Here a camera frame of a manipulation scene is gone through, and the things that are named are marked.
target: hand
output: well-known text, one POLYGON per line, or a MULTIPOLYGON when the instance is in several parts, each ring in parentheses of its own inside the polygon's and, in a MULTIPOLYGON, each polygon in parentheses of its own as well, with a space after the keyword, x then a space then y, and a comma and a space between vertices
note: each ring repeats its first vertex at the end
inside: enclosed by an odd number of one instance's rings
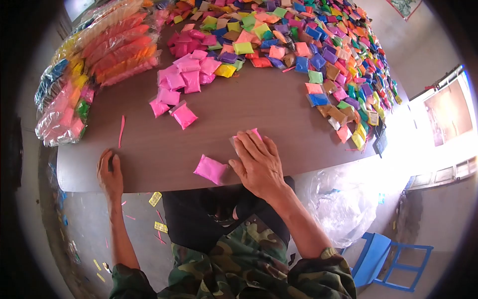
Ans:
POLYGON ((115 206, 121 204, 121 196, 123 194, 123 175, 121 174, 120 158, 118 155, 113 157, 113 172, 108 171, 108 161, 113 152, 106 149, 99 158, 96 166, 96 176, 98 183, 106 195, 108 205, 115 206))
POLYGON ((242 184, 255 196, 273 205, 292 189, 284 182, 282 164, 275 143, 263 141, 251 130, 238 132, 234 146, 240 158, 229 160, 242 184))

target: camouflage sleeve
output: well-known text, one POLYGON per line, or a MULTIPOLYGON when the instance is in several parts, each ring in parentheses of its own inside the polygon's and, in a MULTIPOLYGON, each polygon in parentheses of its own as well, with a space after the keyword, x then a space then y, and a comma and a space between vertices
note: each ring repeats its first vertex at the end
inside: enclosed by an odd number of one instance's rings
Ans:
POLYGON ((357 298, 347 261, 334 248, 326 248, 319 258, 297 262, 287 280, 312 298, 357 298))
POLYGON ((109 298, 156 298, 156 292, 152 289, 143 271, 117 264, 113 267, 113 289, 109 298))

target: brown table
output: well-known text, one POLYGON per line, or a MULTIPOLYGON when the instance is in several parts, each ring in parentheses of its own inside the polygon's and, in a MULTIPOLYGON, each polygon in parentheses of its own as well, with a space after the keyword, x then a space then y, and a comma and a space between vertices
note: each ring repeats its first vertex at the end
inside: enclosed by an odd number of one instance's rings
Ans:
MULTIPOLYGON (((173 29, 163 30, 162 44, 173 29)), ((168 50, 162 66, 174 58, 168 50)), ((104 88, 95 96, 88 127, 77 144, 58 149, 57 175, 63 191, 99 192, 96 164, 105 148, 121 158, 124 192, 153 192, 215 186, 193 174, 202 154, 226 164, 237 155, 229 138, 238 130, 258 128, 279 148, 284 175, 294 175, 362 159, 375 152, 373 140, 365 153, 349 139, 342 144, 334 129, 305 95, 308 75, 276 68, 254 68, 250 61, 237 78, 217 77, 202 92, 181 94, 198 119, 184 131, 174 117, 165 113, 154 118, 149 101, 157 93, 158 69, 138 74, 104 88), (121 149, 118 149, 121 116, 126 118, 121 149)), ((406 100, 399 86, 400 95, 406 100)), ((353 132, 355 123, 350 124, 353 132)), ((240 180, 232 170, 226 184, 240 180)))

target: camouflage shirt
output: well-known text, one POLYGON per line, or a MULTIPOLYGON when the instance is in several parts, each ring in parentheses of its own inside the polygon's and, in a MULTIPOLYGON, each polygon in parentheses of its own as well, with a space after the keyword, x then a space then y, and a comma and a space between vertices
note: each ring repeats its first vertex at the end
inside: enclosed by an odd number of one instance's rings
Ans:
POLYGON ((110 298, 356 298, 345 259, 334 248, 289 271, 286 245, 256 215, 222 236, 208 255, 172 245, 169 286, 155 293, 145 274, 113 268, 110 298))

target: finger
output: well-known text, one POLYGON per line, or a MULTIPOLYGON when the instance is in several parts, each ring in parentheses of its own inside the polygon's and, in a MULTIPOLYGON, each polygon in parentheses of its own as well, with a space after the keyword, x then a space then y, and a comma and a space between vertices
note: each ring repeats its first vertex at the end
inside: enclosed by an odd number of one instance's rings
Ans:
POLYGON ((232 166, 234 172, 237 173, 241 181, 247 179, 247 172, 246 168, 244 167, 243 163, 239 160, 229 160, 229 165, 232 166))
POLYGON ((234 139, 234 147, 236 148, 236 152, 238 153, 238 156, 243 162, 243 164, 245 165, 251 164, 254 161, 254 159, 249 154, 247 149, 244 147, 244 144, 242 143, 242 141, 237 137, 233 137, 233 139, 234 139))
POLYGON ((96 173, 99 172, 99 169, 100 169, 100 166, 101 166, 101 160, 103 159, 103 157, 106 155, 107 152, 109 152, 109 148, 105 149, 103 151, 103 153, 101 154, 101 156, 99 156, 98 163, 96 163, 96 173))
POLYGON ((265 156, 271 155, 271 153, 269 153, 269 150, 267 149, 264 142, 259 138, 259 136, 256 133, 254 133, 253 131, 247 130, 247 135, 249 135, 249 137, 254 142, 254 144, 256 144, 256 147, 257 149, 259 149, 261 154, 265 156))
POLYGON ((113 152, 109 151, 109 152, 106 153, 106 155, 104 155, 103 159, 101 159, 100 171, 102 173, 108 173, 108 161, 109 161, 109 159, 111 158, 112 155, 113 155, 113 152))
POLYGON ((113 175, 121 175, 120 157, 116 154, 113 156, 113 175))
POLYGON ((261 161, 264 158, 264 155, 259 151, 256 144, 251 140, 248 134, 238 132, 238 138, 242 141, 244 147, 256 161, 261 161))
POLYGON ((269 150, 269 153, 274 157, 279 157, 279 151, 277 150, 277 146, 275 145, 274 141, 271 138, 264 136, 263 141, 269 150))

